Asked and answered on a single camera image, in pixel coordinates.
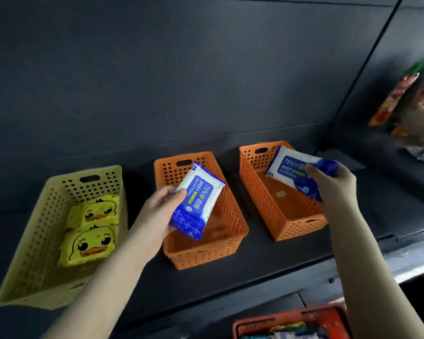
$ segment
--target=duck eye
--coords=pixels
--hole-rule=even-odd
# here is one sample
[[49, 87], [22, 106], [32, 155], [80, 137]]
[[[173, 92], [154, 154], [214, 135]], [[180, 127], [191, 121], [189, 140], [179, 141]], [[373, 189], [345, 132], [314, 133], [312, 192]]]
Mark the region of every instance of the duck eye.
[[79, 251], [85, 251], [88, 248], [88, 243], [81, 243], [77, 246]]
[[105, 245], [110, 244], [110, 241], [112, 241], [110, 239], [110, 237], [107, 237], [107, 238], [102, 239], [102, 241], [100, 243], [102, 244], [102, 246], [105, 246]]

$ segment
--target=person's left hand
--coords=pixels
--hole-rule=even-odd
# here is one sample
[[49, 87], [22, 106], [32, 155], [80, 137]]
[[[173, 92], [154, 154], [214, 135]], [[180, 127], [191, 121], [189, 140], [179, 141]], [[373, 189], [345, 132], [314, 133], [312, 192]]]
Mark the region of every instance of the person's left hand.
[[142, 248], [145, 263], [157, 254], [163, 239], [175, 230], [168, 222], [187, 195], [185, 189], [173, 195], [175, 190], [174, 186], [165, 186], [147, 199], [127, 234], [126, 241], [134, 242]]

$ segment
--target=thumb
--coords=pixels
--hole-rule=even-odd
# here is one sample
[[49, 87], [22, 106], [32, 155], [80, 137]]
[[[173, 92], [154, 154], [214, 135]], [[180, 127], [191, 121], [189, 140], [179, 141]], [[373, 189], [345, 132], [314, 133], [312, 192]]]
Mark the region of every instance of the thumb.
[[308, 177], [311, 177], [317, 184], [321, 184], [328, 178], [328, 176], [322, 171], [309, 164], [305, 165], [305, 171], [307, 172]]
[[186, 196], [187, 190], [181, 189], [177, 193], [171, 195], [170, 199], [166, 201], [161, 208], [166, 212], [173, 213], [177, 206], [181, 204], [181, 202], [185, 199]]

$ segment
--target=dark gray wall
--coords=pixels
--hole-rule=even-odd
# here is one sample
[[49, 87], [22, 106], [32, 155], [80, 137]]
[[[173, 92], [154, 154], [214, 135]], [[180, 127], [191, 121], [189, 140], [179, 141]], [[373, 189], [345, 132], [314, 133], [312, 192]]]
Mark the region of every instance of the dark gray wall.
[[0, 211], [94, 166], [313, 152], [396, 0], [294, 1], [0, 0]]
[[[405, 71], [422, 59], [424, 0], [403, 0], [339, 113], [339, 121], [366, 122]], [[424, 71], [409, 94], [419, 87], [422, 80]]]

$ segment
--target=yellow duck package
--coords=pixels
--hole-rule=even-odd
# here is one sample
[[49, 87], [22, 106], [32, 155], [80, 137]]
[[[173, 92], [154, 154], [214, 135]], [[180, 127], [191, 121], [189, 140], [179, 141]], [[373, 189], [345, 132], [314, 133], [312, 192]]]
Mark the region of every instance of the yellow duck package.
[[58, 266], [108, 257], [116, 248], [119, 196], [103, 195], [69, 211]]

